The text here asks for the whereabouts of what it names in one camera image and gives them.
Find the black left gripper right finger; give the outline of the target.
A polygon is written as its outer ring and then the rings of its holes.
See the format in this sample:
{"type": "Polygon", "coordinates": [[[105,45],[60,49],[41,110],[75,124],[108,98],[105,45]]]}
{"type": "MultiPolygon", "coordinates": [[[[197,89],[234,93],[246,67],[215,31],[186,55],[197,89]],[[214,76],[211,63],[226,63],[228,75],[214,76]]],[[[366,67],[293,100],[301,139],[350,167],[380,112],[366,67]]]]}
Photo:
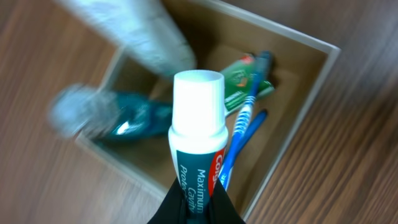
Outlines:
{"type": "Polygon", "coordinates": [[[211,224],[246,224],[234,208],[219,180],[217,180],[210,199],[208,214],[211,224]]]}

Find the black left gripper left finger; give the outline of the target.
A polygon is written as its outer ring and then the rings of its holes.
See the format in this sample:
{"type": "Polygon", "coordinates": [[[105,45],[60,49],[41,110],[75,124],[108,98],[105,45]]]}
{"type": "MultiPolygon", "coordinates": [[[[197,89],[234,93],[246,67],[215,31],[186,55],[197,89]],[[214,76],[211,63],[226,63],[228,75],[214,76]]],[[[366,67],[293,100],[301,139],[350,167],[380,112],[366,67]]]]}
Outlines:
{"type": "Polygon", "coordinates": [[[183,190],[175,179],[160,207],[147,224],[186,224],[187,206],[183,190]]]}

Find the green toothpaste tube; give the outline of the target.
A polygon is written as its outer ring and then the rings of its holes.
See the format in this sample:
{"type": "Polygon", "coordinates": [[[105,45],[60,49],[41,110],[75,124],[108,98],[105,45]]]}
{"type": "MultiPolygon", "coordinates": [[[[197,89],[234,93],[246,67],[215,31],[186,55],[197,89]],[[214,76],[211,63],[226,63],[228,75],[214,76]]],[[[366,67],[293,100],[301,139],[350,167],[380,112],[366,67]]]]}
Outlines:
{"type": "Polygon", "coordinates": [[[174,76],[169,145],[189,217],[204,217],[228,142],[224,76],[187,70],[174,76]]]}

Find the blue disposable razor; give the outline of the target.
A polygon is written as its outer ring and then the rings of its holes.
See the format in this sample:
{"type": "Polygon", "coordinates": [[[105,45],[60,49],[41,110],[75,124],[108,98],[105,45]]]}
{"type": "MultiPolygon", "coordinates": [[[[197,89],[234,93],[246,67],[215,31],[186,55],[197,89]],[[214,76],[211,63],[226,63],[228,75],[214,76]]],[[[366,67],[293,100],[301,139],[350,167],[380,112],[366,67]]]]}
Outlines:
{"type": "Polygon", "coordinates": [[[248,125],[245,133],[240,135],[239,138],[233,138],[231,141],[231,147],[228,152],[228,160],[233,163],[238,154],[241,152],[243,147],[248,143],[248,141],[252,138],[253,134],[258,130],[258,128],[262,125],[262,123],[267,118],[268,112],[267,110],[261,110],[254,117],[254,119],[248,125]]]}

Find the blue mouthwash bottle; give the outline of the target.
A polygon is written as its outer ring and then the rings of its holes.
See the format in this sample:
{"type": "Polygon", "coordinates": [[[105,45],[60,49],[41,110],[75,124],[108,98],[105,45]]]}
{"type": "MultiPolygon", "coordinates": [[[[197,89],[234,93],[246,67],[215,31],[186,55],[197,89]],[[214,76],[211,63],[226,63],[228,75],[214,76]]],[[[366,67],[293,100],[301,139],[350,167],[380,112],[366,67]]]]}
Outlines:
{"type": "Polygon", "coordinates": [[[100,141],[133,141],[167,133],[172,104],[131,91],[100,91],[77,83],[57,94],[47,117],[65,138],[83,134],[100,141]]]}

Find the green soap box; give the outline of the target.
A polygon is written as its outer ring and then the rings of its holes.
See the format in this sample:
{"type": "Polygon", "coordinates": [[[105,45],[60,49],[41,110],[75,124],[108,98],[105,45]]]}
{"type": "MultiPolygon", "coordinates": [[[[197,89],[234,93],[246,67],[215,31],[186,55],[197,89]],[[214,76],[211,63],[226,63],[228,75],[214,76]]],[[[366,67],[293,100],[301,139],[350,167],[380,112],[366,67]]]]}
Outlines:
{"type": "MultiPolygon", "coordinates": [[[[264,78],[259,84],[257,99],[270,95],[275,90],[274,85],[268,80],[273,65],[273,56],[269,51],[264,53],[266,54],[267,68],[264,78]]],[[[242,107],[253,83],[255,63],[256,56],[252,53],[245,53],[242,58],[220,71],[224,75],[224,113],[226,117],[239,111],[242,107]]]]}

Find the blue and white toothbrush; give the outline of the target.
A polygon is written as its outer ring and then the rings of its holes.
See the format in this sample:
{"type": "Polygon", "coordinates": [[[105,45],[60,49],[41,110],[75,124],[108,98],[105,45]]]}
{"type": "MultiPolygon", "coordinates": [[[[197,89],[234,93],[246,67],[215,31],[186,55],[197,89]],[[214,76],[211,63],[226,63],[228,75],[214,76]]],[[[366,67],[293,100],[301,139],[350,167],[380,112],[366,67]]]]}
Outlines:
{"type": "MultiPolygon", "coordinates": [[[[244,134],[246,129],[248,128],[248,125],[250,122],[254,119],[255,116],[253,116],[254,112],[254,105],[257,100],[257,91],[259,88],[260,82],[264,78],[264,74],[267,68],[267,59],[266,59],[266,54],[264,53],[265,51],[262,51],[259,55],[256,56],[256,63],[255,63],[255,69],[254,69],[254,77],[253,77],[253,83],[251,85],[251,89],[246,96],[244,103],[242,107],[240,108],[239,111],[235,111],[237,113],[236,115],[236,120],[234,122],[234,128],[231,134],[231,141],[233,138],[239,138],[240,135],[244,134]]],[[[219,180],[224,187],[225,190],[228,189],[229,183],[231,180],[231,176],[233,173],[233,167],[235,164],[235,161],[231,163],[231,161],[228,160],[228,152],[226,153],[223,161],[223,165],[221,167],[220,173],[219,173],[219,180]]]]}

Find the white lotion tube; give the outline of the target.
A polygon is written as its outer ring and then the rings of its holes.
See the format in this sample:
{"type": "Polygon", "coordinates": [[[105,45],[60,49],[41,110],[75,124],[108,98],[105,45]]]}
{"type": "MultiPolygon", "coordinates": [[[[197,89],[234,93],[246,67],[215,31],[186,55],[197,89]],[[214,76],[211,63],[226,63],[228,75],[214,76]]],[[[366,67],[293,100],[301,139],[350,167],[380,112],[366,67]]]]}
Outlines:
{"type": "Polygon", "coordinates": [[[190,44],[160,1],[62,0],[60,4],[156,75],[172,78],[197,65],[190,44]]]}

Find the white cardboard box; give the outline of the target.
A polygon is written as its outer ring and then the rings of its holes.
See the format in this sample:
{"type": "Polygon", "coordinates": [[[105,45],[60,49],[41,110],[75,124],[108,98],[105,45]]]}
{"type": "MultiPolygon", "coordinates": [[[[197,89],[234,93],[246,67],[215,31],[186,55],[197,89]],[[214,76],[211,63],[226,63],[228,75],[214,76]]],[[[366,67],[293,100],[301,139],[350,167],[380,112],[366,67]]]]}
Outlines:
{"type": "MultiPolygon", "coordinates": [[[[228,189],[236,211],[247,220],[339,48],[223,1],[165,1],[164,6],[189,41],[201,69],[220,71],[245,53],[272,53],[269,79],[275,91],[254,107],[266,110],[268,116],[236,159],[228,189]]],[[[128,176],[155,207],[175,180],[166,137],[101,143],[79,135],[76,142],[128,176]]]]}

